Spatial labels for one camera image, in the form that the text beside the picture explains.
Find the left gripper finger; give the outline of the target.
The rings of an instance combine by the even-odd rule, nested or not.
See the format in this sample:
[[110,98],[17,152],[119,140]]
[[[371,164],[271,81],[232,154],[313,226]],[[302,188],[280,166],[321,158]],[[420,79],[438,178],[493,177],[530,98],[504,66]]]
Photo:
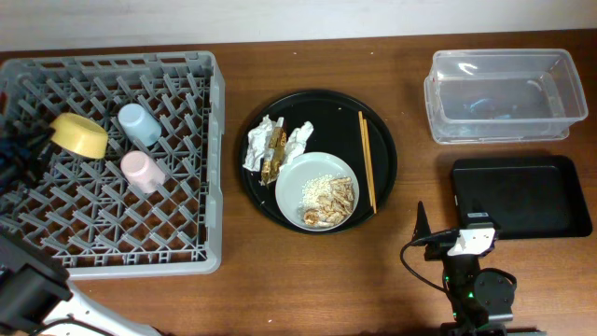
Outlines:
[[55,134],[51,127],[38,127],[32,130],[25,130],[19,134],[23,140],[49,140]]
[[50,161],[54,151],[54,144],[48,144],[41,150],[37,158],[32,163],[32,171],[34,173],[45,173],[50,165]]

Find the yellow plastic bowl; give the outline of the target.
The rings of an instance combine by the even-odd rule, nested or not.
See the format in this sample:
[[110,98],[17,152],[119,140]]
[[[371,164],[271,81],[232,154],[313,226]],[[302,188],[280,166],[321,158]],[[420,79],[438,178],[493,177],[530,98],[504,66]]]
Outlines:
[[50,128],[54,130],[50,140],[59,147],[89,159],[104,158],[108,134],[95,121],[75,113],[61,113]]

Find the light blue plastic cup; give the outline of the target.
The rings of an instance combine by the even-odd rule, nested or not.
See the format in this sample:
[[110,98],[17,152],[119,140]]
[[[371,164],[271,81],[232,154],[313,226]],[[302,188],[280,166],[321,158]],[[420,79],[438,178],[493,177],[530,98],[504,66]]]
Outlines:
[[161,126],[153,115],[138,104],[126,104],[118,112],[118,123],[127,137],[150,147],[161,137]]

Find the pink plastic cup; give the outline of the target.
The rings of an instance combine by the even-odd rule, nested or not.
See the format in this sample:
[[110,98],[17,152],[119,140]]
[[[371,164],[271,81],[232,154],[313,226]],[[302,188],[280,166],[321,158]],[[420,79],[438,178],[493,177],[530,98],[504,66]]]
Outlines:
[[139,150],[125,154],[120,162],[120,169],[129,184],[145,194],[155,192],[157,186],[163,185],[166,180],[166,174],[156,162]]

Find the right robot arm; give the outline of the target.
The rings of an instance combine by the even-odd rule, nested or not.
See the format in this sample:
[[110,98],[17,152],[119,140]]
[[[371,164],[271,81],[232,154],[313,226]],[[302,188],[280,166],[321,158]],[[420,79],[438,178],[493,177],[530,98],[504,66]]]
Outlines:
[[473,213],[462,228],[432,232],[423,203],[411,241],[403,248],[424,248],[426,261],[442,263],[442,284],[436,285],[414,270],[416,278],[444,293],[451,304],[453,321],[439,327],[441,336],[506,335],[505,324],[513,319],[517,279],[510,273],[480,267],[497,240],[497,225],[484,212]]

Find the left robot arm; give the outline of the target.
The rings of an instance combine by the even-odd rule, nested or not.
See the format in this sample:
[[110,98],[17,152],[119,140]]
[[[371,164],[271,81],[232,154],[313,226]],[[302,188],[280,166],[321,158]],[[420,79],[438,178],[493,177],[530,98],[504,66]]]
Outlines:
[[[94,121],[63,113],[37,132],[1,139],[1,193],[41,181],[55,147],[101,159],[108,135]],[[158,335],[83,294],[69,272],[17,234],[1,230],[1,332],[28,335]]]

